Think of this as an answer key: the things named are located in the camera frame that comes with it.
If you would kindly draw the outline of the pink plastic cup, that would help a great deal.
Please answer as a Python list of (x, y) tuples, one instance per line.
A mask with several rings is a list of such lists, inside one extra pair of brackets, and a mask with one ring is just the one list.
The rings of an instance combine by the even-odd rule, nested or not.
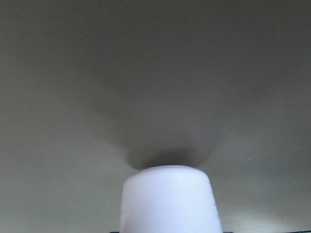
[(208, 176), (189, 166), (156, 166), (123, 185), (121, 233), (221, 233)]

